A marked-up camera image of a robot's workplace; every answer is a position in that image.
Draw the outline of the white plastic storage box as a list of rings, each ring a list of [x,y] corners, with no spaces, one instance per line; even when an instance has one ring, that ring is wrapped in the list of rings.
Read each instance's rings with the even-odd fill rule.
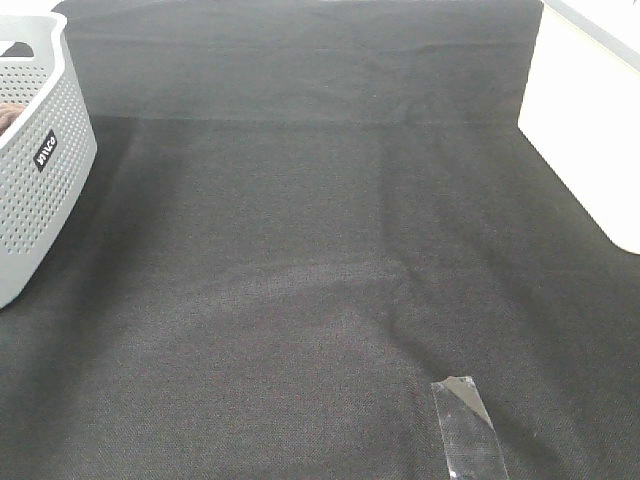
[[[518,127],[608,239],[638,253],[638,2],[544,2]]]

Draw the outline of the black fabric table cover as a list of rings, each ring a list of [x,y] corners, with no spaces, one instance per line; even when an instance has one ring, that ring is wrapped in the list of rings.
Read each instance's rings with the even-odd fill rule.
[[[67,1],[98,144],[1,314],[5,479],[639,475],[639,260],[517,127],[536,1]]]

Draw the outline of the clear adhesive tape strip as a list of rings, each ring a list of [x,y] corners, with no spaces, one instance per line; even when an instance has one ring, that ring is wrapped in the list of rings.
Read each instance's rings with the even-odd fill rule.
[[[433,382],[450,479],[508,480],[503,452],[492,420],[472,377]]]

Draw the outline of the brown microfibre towel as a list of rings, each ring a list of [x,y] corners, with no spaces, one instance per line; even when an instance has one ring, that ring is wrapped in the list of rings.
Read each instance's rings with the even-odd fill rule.
[[[24,110],[25,106],[19,103],[0,104],[0,135],[7,131]]]

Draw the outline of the grey perforated laundry basket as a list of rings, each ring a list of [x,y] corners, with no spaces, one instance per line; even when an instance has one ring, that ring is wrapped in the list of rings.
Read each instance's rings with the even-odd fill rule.
[[[23,291],[58,237],[97,143],[56,12],[1,13],[1,39],[31,48],[1,60],[1,100],[23,112],[1,136],[1,304]]]

